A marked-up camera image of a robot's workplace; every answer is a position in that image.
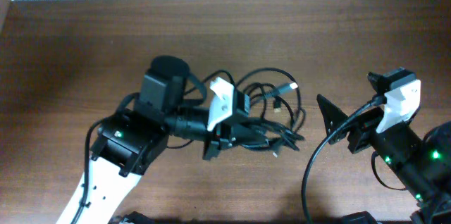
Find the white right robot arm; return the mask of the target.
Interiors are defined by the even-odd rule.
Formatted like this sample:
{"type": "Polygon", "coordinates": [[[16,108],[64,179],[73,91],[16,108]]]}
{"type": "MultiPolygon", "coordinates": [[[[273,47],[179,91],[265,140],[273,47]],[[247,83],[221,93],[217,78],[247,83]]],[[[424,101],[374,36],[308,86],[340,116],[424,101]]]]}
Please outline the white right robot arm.
{"type": "Polygon", "coordinates": [[[332,144],[346,138],[357,154],[369,147],[380,156],[416,200],[413,223],[450,223],[450,123],[430,130],[420,138],[411,128],[412,119],[377,133],[384,111],[372,108],[352,119],[332,144]]]}

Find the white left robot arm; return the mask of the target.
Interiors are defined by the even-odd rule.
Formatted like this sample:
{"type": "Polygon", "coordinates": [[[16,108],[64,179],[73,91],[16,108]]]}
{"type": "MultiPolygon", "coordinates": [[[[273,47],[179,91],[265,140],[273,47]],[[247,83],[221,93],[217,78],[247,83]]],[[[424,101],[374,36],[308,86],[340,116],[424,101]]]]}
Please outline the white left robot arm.
{"type": "Polygon", "coordinates": [[[204,160],[225,149],[266,142],[250,124],[247,95],[219,77],[211,89],[216,95],[204,108],[206,87],[188,64],[174,56],[156,57],[141,90],[88,130],[98,137],[85,143],[84,173],[58,222],[109,222],[170,136],[202,141],[204,160]]]}

